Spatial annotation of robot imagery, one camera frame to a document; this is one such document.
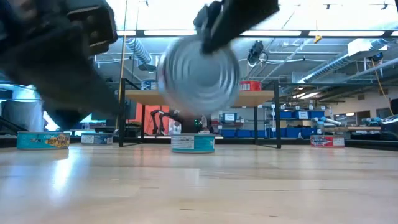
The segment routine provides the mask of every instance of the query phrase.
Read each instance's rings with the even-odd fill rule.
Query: ventilation duct
[[[315,70],[311,71],[308,75],[304,76],[299,83],[311,83],[314,80],[317,80],[324,75],[327,75],[331,72],[339,70],[356,60],[370,57],[372,55],[377,54],[381,49],[387,44],[393,42],[394,39],[376,39],[373,41],[369,41],[367,39],[356,39],[348,44],[348,50],[339,54],[337,58],[326,62],[325,65],[320,65]],[[284,88],[282,91],[284,93],[289,93],[294,89],[294,87],[290,86]]]
[[[142,71],[154,72],[156,71],[155,60],[152,59],[147,50],[145,50],[142,43],[136,38],[126,39],[126,47],[134,53],[138,59],[137,66]]]

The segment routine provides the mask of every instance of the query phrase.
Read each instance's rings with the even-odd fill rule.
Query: can lid
[[[239,93],[239,63],[230,48],[201,52],[201,37],[183,37],[164,55],[158,73],[170,105],[191,114],[212,114],[231,106]]]

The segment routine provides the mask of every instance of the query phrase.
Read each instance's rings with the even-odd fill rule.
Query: red can
[[[262,83],[254,80],[243,80],[239,85],[241,91],[261,91]]]

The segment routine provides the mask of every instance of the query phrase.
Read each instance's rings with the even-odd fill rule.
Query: white wall
[[[390,99],[398,98],[398,87],[388,87]],[[371,117],[376,117],[376,110],[380,108],[388,108],[389,100],[384,96],[380,96],[378,92],[365,93],[364,100],[358,100],[357,95],[354,98],[344,98],[345,103],[337,105],[329,105],[333,109],[333,114],[342,114],[350,112],[370,111]]]

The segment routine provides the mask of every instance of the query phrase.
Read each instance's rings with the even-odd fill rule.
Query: shelf
[[[258,106],[273,97],[273,91],[240,91],[233,106]],[[126,90],[126,98],[143,105],[167,105],[157,90]]]

